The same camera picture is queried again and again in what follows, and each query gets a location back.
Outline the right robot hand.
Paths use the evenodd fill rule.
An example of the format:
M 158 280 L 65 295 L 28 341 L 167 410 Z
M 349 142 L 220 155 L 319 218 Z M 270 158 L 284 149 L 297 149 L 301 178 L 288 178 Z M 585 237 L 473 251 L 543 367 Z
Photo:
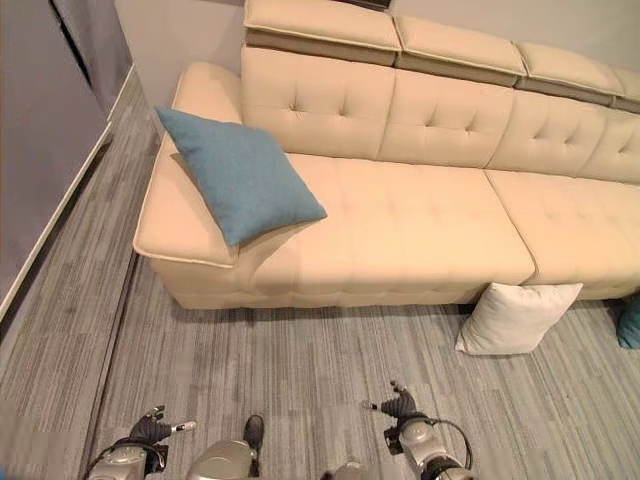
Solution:
M 379 404 L 363 400 L 361 407 L 365 410 L 381 412 L 391 418 L 400 419 L 417 412 L 416 403 L 411 393 L 396 380 L 390 381 L 395 396 Z

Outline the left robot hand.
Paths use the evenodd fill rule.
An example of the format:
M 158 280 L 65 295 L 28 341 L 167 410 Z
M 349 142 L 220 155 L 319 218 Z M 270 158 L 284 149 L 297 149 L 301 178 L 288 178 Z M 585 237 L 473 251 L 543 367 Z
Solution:
M 163 404 L 152 407 L 132 427 L 129 437 L 155 445 L 175 433 L 195 430 L 197 422 L 190 420 L 177 424 L 162 421 L 165 406 Z

